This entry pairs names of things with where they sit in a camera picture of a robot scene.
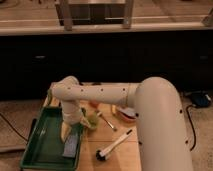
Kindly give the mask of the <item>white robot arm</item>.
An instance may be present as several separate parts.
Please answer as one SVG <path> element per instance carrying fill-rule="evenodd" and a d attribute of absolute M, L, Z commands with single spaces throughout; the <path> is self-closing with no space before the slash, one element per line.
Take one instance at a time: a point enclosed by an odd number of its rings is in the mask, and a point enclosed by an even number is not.
<path fill-rule="evenodd" d="M 52 95 L 69 124 L 80 100 L 130 107 L 136 116 L 142 171 L 193 171 L 184 111 L 175 86 L 161 77 L 140 83 L 83 85 L 73 76 L 55 83 Z"/>

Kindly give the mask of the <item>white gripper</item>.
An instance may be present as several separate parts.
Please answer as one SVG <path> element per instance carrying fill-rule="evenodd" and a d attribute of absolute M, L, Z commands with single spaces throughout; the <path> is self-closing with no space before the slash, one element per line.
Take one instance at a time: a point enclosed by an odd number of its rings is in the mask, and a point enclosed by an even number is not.
<path fill-rule="evenodd" d="M 79 122 L 83 117 L 83 112 L 78 101 L 62 102 L 61 140 L 66 141 L 68 135 L 70 138 L 80 139 L 83 132 L 83 125 Z"/>

